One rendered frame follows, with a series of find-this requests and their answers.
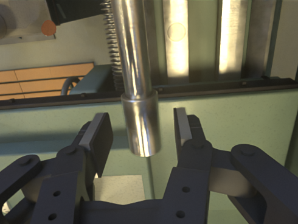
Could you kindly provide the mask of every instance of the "teal object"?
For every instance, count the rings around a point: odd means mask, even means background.
[[[141,174],[146,199],[162,198],[172,167],[177,165],[173,108],[185,107],[187,114],[197,115],[215,148],[230,151],[237,144],[252,144],[284,165],[298,112],[297,99],[297,89],[160,99],[162,149],[150,158],[135,156],[128,149],[120,102],[3,110],[0,170],[26,154],[53,158],[96,113],[108,112],[114,143],[103,175]],[[15,205],[20,199],[16,195],[10,203]],[[226,195],[211,193],[208,223],[247,222]]]
[[[109,80],[112,77],[111,65],[97,65],[86,74],[70,91],[69,95],[81,93],[99,93],[109,91]]]

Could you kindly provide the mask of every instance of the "orange disc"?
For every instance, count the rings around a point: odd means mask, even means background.
[[[56,25],[51,20],[45,20],[45,22],[41,26],[41,31],[45,36],[51,36],[56,32]]]

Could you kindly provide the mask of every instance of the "cylindrical metal tip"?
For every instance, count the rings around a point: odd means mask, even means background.
[[[141,157],[156,154],[161,149],[157,91],[143,100],[121,98],[130,150]]]

